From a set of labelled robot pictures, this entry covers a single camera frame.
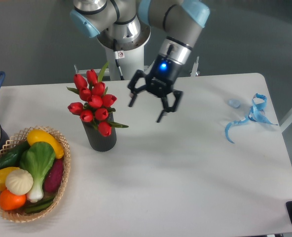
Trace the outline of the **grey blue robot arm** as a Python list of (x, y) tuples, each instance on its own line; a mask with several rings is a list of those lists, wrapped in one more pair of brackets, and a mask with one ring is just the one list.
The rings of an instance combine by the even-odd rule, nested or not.
[[(75, 0), (70, 18), (106, 51), (111, 80), (128, 80), (131, 99), (147, 91), (162, 101), (161, 114), (175, 112), (183, 95), (174, 83), (187, 62), (210, 9), (199, 0)], [(146, 72), (144, 46), (151, 28), (166, 33)]]

